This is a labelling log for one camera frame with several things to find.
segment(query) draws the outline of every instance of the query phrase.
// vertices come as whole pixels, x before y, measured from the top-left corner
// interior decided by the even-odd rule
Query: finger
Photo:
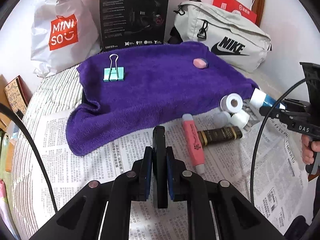
[[[312,142],[311,148],[314,152],[320,152],[320,142]]]
[[[309,147],[302,145],[302,155],[307,156],[309,158],[313,157],[313,151],[310,150]]]
[[[301,141],[302,141],[302,144],[304,144],[305,146],[309,146],[310,138],[308,135],[302,134]]]
[[[303,160],[303,162],[304,162],[305,164],[307,164],[307,165],[312,164],[312,163],[314,162],[314,159],[313,159],[313,158],[309,158],[309,157],[307,157],[307,156],[304,156],[304,157],[302,158],[302,160]]]

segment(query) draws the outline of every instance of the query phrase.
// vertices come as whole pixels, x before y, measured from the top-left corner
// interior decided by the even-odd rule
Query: brown tube
[[[242,132],[237,126],[198,131],[198,135],[202,146],[242,138]]]

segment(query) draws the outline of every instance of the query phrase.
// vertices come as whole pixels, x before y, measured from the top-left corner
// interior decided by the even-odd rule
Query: black box
[[[100,0],[104,51],[163,44],[169,0]]]

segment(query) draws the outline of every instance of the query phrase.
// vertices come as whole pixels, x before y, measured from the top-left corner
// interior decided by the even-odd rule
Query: pink glue pen
[[[196,168],[196,172],[199,175],[204,174],[204,152],[192,115],[184,114],[182,116],[182,124],[192,165]]]

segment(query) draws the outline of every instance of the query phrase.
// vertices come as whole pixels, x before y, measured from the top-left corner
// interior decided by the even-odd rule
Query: teal binder clip
[[[116,67],[112,67],[112,56],[117,56],[116,57]],[[110,60],[111,64],[109,68],[104,69],[104,82],[109,82],[109,81],[123,81],[124,80],[124,67],[118,67],[117,66],[117,60],[118,60],[118,55],[117,54],[111,54],[110,55]]]

